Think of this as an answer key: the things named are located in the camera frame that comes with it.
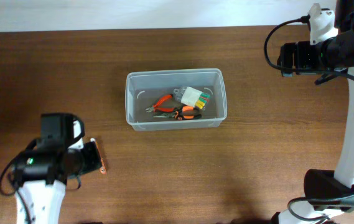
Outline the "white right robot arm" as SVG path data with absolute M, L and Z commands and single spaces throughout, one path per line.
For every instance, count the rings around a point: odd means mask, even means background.
M 339 1 L 335 10 L 313 4 L 299 22 L 308 25 L 310 39 L 284 44 L 273 67 L 284 77 L 318 75 L 317 85 L 346 78 L 347 123 L 336 169 L 308 170 L 303 196 L 290 200 L 271 221 L 332 223 L 334 217 L 354 211 L 354 1 Z

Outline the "orange socket rail strip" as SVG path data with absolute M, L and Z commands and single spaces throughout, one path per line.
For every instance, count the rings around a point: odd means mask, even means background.
M 106 165 L 105 165 L 105 162 L 103 160 L 103 157 L 101 156 L 101 152 L 100 152 L 100 149 L 99 149 L 98 142 L 97 142 L 97 140 L 95 138 L 91 138 L 90 142 L 92 142 L 95 145 L 96 151 L 97 151 L 98 156 L 100 158 L 100 163 L 101 163 L 100 172 L 102 174 L 106 174 L 107 173 Z

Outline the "small red cutting pliers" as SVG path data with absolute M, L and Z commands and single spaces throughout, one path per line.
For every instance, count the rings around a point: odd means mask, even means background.
M 173 99 L 173 94 L 167 94 L 160 97 L 152 106 L 145 109 L 147 113 L 155 113 L 155 112 L 162 112 L 162 113 L 171 113 L 175 110 L 175 107 L 168 107 L 165 108 L 162 105 L 168 101 Z

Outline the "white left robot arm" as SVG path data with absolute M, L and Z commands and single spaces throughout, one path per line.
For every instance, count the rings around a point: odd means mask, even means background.
M 106 173 L 96 139 L 83 141 L 85 127 L 78 116 L 50 113 L 40 121 L 40 137 L 16 156 L 9 174 L 18 223 L 58 223 L 68 180 Z

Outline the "clear plastic container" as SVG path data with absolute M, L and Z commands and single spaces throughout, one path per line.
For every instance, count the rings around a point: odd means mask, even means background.
M 166 109 L 179 109 L 191 102 L 183 96 L 186 88 L 193 88 L 200 97 L 195 102 L 204 104 L 186 113 L 202 117 L 161 118 Z M 228 114 L 222 72 L 217 68 L 132 72 L 126 78 L 125 108 L 126 121 L 136 131 L 215 128 Z

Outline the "pack of coloured bits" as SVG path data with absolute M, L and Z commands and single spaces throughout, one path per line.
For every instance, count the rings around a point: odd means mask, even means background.
M 204 110 L 211 95 L 190 86 L 183 86 L 173 90 L 174 99 L 186 106 Z

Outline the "orange black needle-nose pliers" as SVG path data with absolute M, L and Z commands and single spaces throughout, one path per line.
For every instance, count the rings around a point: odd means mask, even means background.
M 173 118 L 175 120 L 194 120 L 200 119 L 202 114 L 200 110 L 191 106 L 182 106 L 174 109 L 170 113 L 155 114 L 154 118 Z

